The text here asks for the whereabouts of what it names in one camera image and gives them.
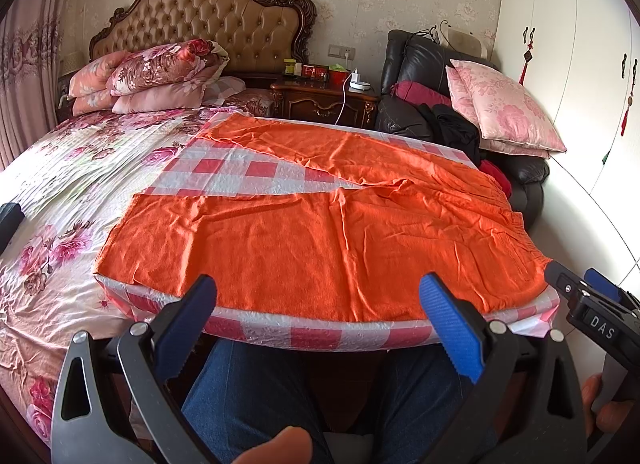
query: pink curtain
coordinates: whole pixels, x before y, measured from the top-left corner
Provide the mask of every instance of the pink curtain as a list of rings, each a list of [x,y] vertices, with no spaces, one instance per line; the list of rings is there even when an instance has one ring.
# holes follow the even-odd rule
[[[14,0],[0,22],[0,169],[56,126],[64,0]]]

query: white wardrobe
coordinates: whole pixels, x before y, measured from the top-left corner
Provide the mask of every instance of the white wardrobe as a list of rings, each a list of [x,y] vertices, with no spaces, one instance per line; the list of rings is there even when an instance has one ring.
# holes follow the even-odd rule
[[[624,0],[502,0],[492,62],[505,75],[520,79],[532,31],[524,86],[567,152],[548,161],[531,238],[577,274],[594,267],[640,297],[640,97],[621,135],[640,27]]]

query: tufted leather headboard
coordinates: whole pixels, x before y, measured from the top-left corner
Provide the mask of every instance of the tufted leather headboard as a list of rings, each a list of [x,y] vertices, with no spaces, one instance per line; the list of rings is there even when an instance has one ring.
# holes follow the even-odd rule
[[[286,58],[307,62],[316,15],[311,0],[135,0],[91,39],[89,57],[203,38],[229,53],[227,71],[281,73]]]

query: finger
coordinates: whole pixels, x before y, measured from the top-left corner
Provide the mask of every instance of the finger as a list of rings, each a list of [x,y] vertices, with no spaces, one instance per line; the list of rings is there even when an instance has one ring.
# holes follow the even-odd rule
[[[273,439],[251,448],[232,464],[309,464],[311,436],[302,428],[288,426]]]
[[[582,408],[584,411],[584,425],[586,428],[587,437],[593,433],[595,427],[595,420],[591,413],[591,405],[598,396],[600,385],[602,384],[602,374],[595,374],[584,382],[582,387]]]
[[[612,401],[605,404],[598,412],[596,426],[604,433],[616,433],[633,405],[634,402],[632,400],[625,400],[624,402]]]

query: checkered tablecloth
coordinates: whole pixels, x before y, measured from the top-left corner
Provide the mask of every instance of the checkered tablecloth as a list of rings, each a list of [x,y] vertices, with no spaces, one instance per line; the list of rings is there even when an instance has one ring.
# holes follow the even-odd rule
[[[204,129],[215,126],[228,113],[210,111]],[[445,157],[475,168],[461,151],[388,135],[377,131],[354,130],[392,144],[401,144]],[[145,190],[152,195],[282,195],[286,193],[329,192],[338,187],[359,186],[322,171],[305,168],[249,149],[194,137]],[[95,275],[107,295],[135,320],[150,320],[167,303],[177,298],[141,285],[127,285]],[[485,316],[500,319],[516,333],[543,336],[551,327],[559,298],[547,288],[527,306],[506,309]],[[271,347],[313,351],[369,351],[426,345],[439,341],[428,320],[347,323],[311,320],[275,314],[217,307],[205,332]]]

